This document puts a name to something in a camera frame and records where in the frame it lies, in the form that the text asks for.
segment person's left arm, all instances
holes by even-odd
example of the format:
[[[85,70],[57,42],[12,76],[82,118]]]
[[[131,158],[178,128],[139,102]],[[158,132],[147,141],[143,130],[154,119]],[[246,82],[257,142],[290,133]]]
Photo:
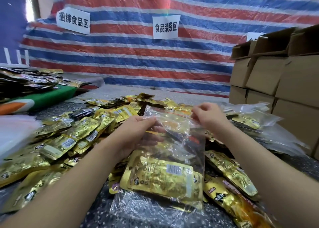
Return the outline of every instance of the person's left arm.
[[[116,163],[131,153],[155,123],[153,117],[130,117],[1,227],[78,228]]]

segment blue wall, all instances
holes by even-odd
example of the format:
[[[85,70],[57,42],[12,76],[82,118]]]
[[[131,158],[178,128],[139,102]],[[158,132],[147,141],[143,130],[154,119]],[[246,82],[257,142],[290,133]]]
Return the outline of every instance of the blue wall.
[[[15,49],[26,24],[26,0],[0,0],[0,63],[6,63],[3,47],[9,49],[11,61],[17,63]]]

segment hand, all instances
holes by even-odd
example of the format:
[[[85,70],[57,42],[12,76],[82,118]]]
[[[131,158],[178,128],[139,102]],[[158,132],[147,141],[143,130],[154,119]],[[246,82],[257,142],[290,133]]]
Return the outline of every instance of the hand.
[[[194,106],[192,112],[191,117],[213,133],[217,139],[221,130],[233,127],[217,104],[205,102]]]
[[[141,141],[145,146],[155,146],[157,142],[163,141],[161,136],[148,133],[147,130],[165,132],[163,127],[158,126],[155,117],[146,118],[135,115],[127,119],[106,139],[111,142],[112,147],[117,149],[117,158],[121,160],[126,158]]]

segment person's left hand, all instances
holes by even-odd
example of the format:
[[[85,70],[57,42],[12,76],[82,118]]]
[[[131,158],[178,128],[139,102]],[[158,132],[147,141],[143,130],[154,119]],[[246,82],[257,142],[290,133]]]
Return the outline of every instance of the person's left hand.
[[[144,146],[155,146],[164,139],[161,136],[148,133],[147,130],[164,133],[165,130],[157,122],[155,117],[132,116],[127,119],[109,137],[110,145],[117,149],[119,160],[126,158],[142,140]]]

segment striped tarp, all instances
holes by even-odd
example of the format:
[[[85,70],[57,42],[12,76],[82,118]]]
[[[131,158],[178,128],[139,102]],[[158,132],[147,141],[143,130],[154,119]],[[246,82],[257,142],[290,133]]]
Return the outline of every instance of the striped tarp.
[[[91,14],[89,36],[56,26],[66,6]],[[232,47],[247,32],[319,23],[319,0],[55,0],[21,47],[30,65],[100,75],[107,84],[228,97]],[[178,38],[153,39],[153,16],[180,14]]]

